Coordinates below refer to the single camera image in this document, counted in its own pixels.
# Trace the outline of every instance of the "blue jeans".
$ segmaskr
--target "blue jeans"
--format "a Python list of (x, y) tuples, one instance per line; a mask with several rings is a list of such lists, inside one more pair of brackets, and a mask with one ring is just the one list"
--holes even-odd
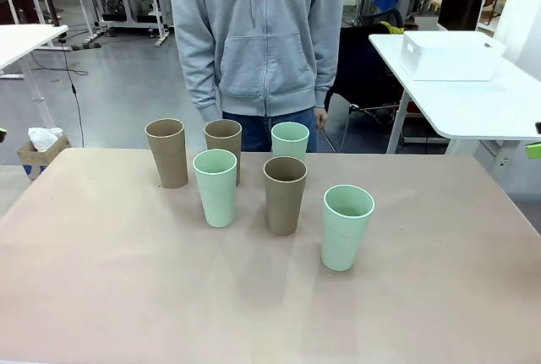
[(247, 117), (223, 112), (223, 118), (236, 121), (243, 127), (243, 151), (271, 151), (271, 129), (282, 122), (297, 122), (307, 127), (310, 131), (307, 151), (309, 153), (317, 151), (314, 108), (279, 117)]

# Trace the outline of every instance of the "white plastic container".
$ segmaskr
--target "white plastic container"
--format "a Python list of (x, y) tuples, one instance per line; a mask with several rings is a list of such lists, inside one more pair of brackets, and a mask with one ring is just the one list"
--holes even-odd
[(404, 32), (402, 66), (416, 81), (489, 81), (505, 46), (481, 32)]

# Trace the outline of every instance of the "hand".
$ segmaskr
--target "hand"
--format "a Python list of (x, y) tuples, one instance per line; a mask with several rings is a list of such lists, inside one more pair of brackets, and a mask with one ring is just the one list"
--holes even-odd
[(325, 124), (327, 123), (327, 119), (329, 119), (325, 108), (314, 108), (314, 114), (318, 129), (323, 130), (325, 128)]

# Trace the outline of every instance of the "green object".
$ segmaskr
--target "green object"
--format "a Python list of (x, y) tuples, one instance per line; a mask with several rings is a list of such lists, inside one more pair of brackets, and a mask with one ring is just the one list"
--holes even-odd
[(207, 150), (194, 158), (194, 170), (206, 222), (213, 227), (231, 225), (237, 208), (237, 157), (223, 149)]
[(526, 146), (526, 154), (528, 159), (541, 159), (541, 143), (534, 143)]
[(372, 196), (353, 185), (337, 185), (324, 196), (321, 261), (335, 271), (350, 269), (375, 208)]
[(275, 125), (272, 130), (272, 154), (275, 157), (289, 156), (300, 160), (306, 155), (310, 131), (296, 122)]

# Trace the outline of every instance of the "cup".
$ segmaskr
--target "cup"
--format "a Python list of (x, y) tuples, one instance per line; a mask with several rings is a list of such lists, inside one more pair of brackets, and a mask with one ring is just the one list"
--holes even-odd
[(146, 138), (154, 156), (161, 186), (180, 188), (188, 182), (184, 125), (177, 119), (160, 119), (146, 125)]
[(211, 149), (194, 158), (195, 178), (206, 222), (226, 227), (235, 220), (235, 181), (237, 157), (223, 149)]
[(237, 157), (237, 185), (240, 181), (240, 151), (243, 143), (243, 127), (240, 123), (221, 119), (205, 126), (207, 149), (224, 149)]
[(328, 189), (324, 200), (321, 261), (329, 269), (345, 271), (355, 262), (375, 202), (367, 191), (353, 185)]
[(297, 158), (275, 157), (263, 172), (269, 229), (275, 235), (291, 235), (297, 230), (308, 168)]
[(272, 154), (275, 157), (285, 155), (304, 160), (310, 136), (308, 128), (296, 122), (283, 122), (275, 125), (271, 134)]

